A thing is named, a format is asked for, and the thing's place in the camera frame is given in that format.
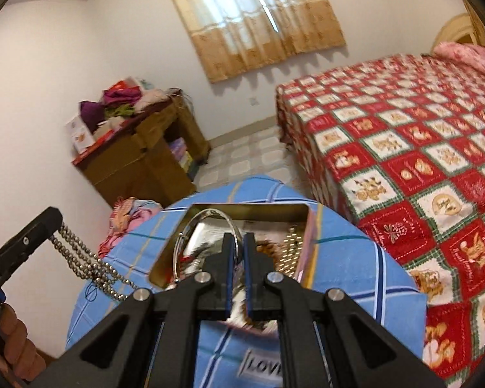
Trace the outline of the person's left hand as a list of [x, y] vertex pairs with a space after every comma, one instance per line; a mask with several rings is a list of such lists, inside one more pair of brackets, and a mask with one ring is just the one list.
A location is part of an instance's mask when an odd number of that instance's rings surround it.
[[26, 325], [7, 303], [0, 306], [0, 338], [4, 341], [1, 374], [11, 387], [26, 387], [46, 369], [46, 362], [28, 338]]

